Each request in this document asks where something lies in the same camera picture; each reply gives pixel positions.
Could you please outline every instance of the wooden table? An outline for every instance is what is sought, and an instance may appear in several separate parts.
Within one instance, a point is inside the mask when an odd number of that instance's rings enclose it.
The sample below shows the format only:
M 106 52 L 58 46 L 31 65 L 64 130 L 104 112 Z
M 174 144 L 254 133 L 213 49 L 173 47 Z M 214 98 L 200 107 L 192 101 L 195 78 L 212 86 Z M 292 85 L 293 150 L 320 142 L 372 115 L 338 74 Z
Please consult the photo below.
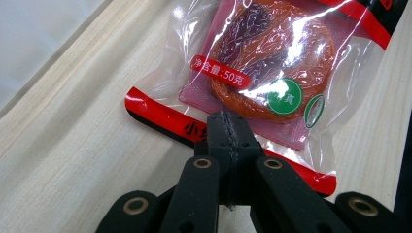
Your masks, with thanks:
M 0 232 L 92 232 L 114 201 L 174 185 L 192 149 L 137 122 L 123 99 L 158 64 L 171 1 L 113 1 L 0 119 Z M 412 106 L 409 4 L 359 110 L 335 135 L 336 193 L 388 208 Z M 221 232 L 253 232 L 222 208 Z

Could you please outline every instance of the red label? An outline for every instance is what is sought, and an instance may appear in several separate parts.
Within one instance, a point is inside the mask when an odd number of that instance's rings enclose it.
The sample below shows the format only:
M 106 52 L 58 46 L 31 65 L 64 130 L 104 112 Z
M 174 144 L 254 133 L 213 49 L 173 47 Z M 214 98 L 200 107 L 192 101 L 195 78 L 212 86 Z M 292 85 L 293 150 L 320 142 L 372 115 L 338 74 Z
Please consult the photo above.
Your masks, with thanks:
M 193 58 L 190 68 L 238 89 L 246 89 L 251 85 L 249 76 L 201 55 L 196 55 Z
M 137 119 L 154 127 L 161 133 L 174 139 L 185 139 L 199 142 L 206 139 L 206 123 L 186 116 L 174 109 L 156 102 L 136 87 L 132 87 L 124 100 L 128 111 L 138 116 Z M 263 149 L 269 156 L 285 158 L 273 151 Z M 289 161 L 293 169 L 318 192 L 331 195 L 336 188 L 336 177 L 330 174 L 317 173 L 298 163 Z

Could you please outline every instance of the screw hole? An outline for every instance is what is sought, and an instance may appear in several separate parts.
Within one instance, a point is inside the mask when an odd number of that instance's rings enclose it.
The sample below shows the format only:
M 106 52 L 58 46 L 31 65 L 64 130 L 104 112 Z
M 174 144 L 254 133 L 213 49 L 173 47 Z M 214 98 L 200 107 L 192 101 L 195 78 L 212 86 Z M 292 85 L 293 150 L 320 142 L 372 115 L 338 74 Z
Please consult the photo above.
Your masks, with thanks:
M 282 167 L 282 163 L 276 159 L 266 159 L 264 165 L 271 169 L 280 169 Z
M 149 207 L 149 202 L 143 197 L 134 197 L 124 203 L 123 210 L 131 216 L 139 215 L 146 211 Z
M 209 159 L 199 158 L 193 162 L 196 168 L 208 168 L 212 165 L 212 162 Z
M 349 198 L 348 204 L 352 210 L 364 216 L 377 216 L 379 213 L 374 205 L 358 197 Z
M 316 227 L 318 232 L 320 233 L 332 233 L 332 229 L 330 228 L 330 226 L 324 224 L 324 223 L 320 223 L 318 224 L 318 226 Z
M 194 224 L 190 221 L 185 221 L 184 223 L 180 224 L 179 226 L 180 233 L 190 233 L 194 232 Z

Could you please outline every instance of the orange food item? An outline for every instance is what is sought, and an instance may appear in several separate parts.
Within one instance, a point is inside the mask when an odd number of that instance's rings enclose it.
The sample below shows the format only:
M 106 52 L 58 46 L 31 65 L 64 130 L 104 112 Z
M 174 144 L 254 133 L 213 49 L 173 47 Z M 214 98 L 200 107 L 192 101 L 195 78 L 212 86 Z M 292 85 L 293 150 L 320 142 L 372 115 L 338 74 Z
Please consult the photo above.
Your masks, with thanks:
M 302 116 L 307 103 L 324 92 L 332 72 L 335 49 L 326 26 L 285 1 L 255 0 L 235 9 L 233 18 L 211 58 L 249 75 L 252 85 L 238 90 L 211 79 L 213 94 L 243 117 L 285 122 Z M 299 108 L 289 115 L 267 106 L 270 85 L 282 78 L 297 82 L 303 93 Z

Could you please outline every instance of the transparent plastic packaging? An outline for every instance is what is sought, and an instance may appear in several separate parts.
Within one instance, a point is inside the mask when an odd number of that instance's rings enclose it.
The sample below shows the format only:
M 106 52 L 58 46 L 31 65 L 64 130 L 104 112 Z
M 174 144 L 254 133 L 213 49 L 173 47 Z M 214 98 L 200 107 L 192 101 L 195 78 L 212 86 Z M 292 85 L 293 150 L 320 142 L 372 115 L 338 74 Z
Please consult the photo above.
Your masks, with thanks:
M 163 61 L 131 88 L 126 108 L 187 144 L 205 138 L 207 115 L 234 111 L 268 155 L 331 194 L 333 135 L 359 106 L 389 39 L 382 28 L 371 34 L 377 22 L 348 13 L 369 13 L 359 3 L 325 2 L 176 0 Z

